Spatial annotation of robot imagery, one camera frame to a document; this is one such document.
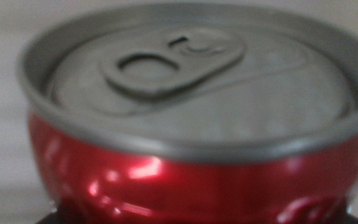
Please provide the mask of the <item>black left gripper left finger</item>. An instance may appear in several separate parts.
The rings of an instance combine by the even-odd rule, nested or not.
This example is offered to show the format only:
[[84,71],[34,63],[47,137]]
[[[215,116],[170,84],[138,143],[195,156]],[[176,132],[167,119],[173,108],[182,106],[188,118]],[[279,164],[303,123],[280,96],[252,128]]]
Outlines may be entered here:
[[62,220],[58,210],[56,210],[37,221],[35,224],[62,224]]

